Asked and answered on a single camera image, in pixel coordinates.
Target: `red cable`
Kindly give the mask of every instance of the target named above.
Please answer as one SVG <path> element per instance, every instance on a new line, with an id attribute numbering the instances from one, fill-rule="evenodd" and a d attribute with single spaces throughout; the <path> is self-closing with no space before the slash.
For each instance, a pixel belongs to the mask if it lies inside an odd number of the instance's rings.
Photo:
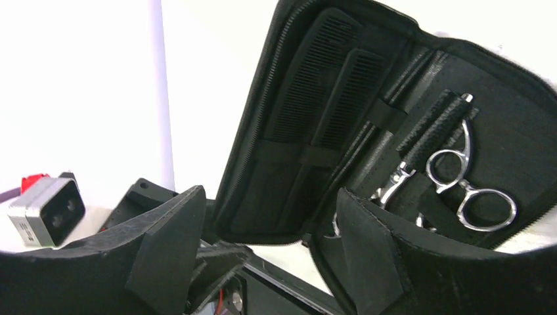
<path id="1" fill-rule="evenodd" d="M 217 304 L 217 308 L 215 309 L 215 313 L 213 315 L 218 315 L 221 313 L 221 308 L 223 307 L 224 299 L 225 299 L 225 294 L 221 289 L 221 292 L 219 294 L 219 304 Z"/>

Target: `scissors finger ring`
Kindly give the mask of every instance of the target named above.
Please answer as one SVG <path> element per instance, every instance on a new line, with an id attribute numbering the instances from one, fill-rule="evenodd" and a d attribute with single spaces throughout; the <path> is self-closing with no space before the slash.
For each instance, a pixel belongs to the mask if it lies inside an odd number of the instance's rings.
<path id="1" fill-rule="evenodd" d="M 514 221 L 514 219 L 516 218 L 516 212 L 517 212 L 517 205 L 516 202 L 508 195 L 505 194 L 504 192 L 501 192 L 500 190 L 496 190 L 496 189 L 490 189 L 490 188 L 482 188 L 482 189 L 477 189 L 472 187 L 472 185 L 470 185 L 470 183 L 467 180 L 461 180 L 458 183 L 461 187 L 463 187 L 466 191 L 466 195 L 464 196 L 464 199 L 462 201 L 462 203 L 460 204 L 460 207 L 458 207 L 458 211 L 457 211 L 457 217 L 459 219 L 459 221 L 462 223 L 462 225 L 464 225 L 465 227 L 474 230 L 474 231 L 479 231 L 479 232 L 494 232 L 497 230 L 500 230 L 502 228 L 504 228 L 505 226 L 508 226 L 512 221 Z M 509 216 L 506 218 L 505 221 L 499 223 L 499 224 L 495 224 L 492 226 L 476 226 L 472 223 L 470 223 L 470 221 L 468 221 L 468 219 L 466 218 L 466 205 L 470 202 L 470 200 L 482 195 L 482 194 L 495 194 L 500 196 L 501 198 L 503 198 L 510 206 L 509 208 Z"/>

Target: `zippered case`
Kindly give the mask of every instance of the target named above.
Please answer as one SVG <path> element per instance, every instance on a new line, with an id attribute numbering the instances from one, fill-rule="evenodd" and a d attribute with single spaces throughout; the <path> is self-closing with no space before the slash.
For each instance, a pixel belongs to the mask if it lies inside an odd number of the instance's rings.
<path id="1" fill-rule="evenodd" d="M 480 46 L 425 33 L 373 1 L 279 1 L 215 201 L 217 235 L 245 244 L 305 240 L 350 312 L 344 248 L 332 224 L 339 189 L 371 198 L 412 148 L 416 126 L 447 97 L 464 93 L 474 96 L 461 113 L 473 142 L 465 178 L 511 195 L 516 218 L 494 232 L 465 228 L 456 216 L 464 190 L 436 194 L 423 165 L 386 210 L 411 222 L 426 212 L 437 234 L 492 249 L 556 203 L 552 88 Z M 451 126 L 435 149 L 462 148 L 458 130 Z M 446 158 L 435 167 L 450 177 L 460 163 Z M 478 198 L 469 217 L 500 222 L 507 207 L 500 198 Z"/>

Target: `scissors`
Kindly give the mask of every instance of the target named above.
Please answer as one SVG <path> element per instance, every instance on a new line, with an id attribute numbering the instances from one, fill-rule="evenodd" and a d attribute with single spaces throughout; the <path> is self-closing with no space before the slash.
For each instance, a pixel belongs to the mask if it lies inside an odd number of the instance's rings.
<path id="1" fill-rule="evenodd" d="M 511 224 L 511 222 L 516 218 L 517 213 L 517 205 L 516 202 L 509 196 L 508 194 L 492 188 L 475 188 L 473 187 L 464 176 L 468 171 L 468 166 L 470 164 L 470 152 L 472 151 L 472 138 L 470 136 L 470 126 L 466 119 L 462 120 L 462 129 L 464 131 L 464 149 L 462 151 L 459 150 L 450 150 L 444 149 L 439 150 L 433 153 L 426 162 L 426 173 L 428 177 L 435 183 L 437 186 L 436 192 L 438 194 L 442 194 L 443 192 L 451 189 L 452 187 L 459 185 L 460 187 L 464 188 L 466 194 L 464 195 L 464 199 L 460 203 L 457 211 L 457 217 L 459 221 L 465 227 L 479 232 L 494 232 L 504 228 Z M 451 182 L 443 182 L 440 180 L 437 175 L 434 173 L 434 163 L 439 159 L 441 156 L 447 154 L 454 154 L 460 160 L 460 172 L 458 173 L 457 177 Z M 487 194 L 494 194 L 501 198 L 503 198 L 509 205 L 509 215 L 505 221 L 495 224 L 492 226 L 476 226 L 472 224 L 466 218 L 466 210 L 468 209 L 468 204 L 474 198 L 478 198 L 481 195 Z M 416 225 L 423 227 L 424 224 L 424 216 L 420 213 L 416 220 Z"/>

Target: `open scissors case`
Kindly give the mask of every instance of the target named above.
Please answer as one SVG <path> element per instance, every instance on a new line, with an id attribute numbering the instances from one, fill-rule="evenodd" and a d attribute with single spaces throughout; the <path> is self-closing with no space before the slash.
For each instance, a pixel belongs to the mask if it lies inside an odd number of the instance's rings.
<path id="1" fill-rule="evenodd" d="M 440 119 L 450 123 L 432 129 Z M 439 193 L 427 175 L 432 162 L 437 178 L 458 176 L 458 156 L 428 158 L 464 150 L 462 121 L 471 143 L 463 178 L 516 205 L 494 231 L 467 228 L 462 185 Z M 435 141 L 418 148 L 423 137 Z M 413 176 L 381 206 L 372 196 L 410 151 Z M 557 314 L 555 247 L 492 251 L 554 206 L 556 184 L 557 95 L 542 79 L 373 1 L 281 0 L 215 230 L 234 243 L 303 240 L 346 314 Z M 427 226 L 416 225 L 420 213 Z M 466 204 L 474 226 L 509 215 L 496 194 Z"/>

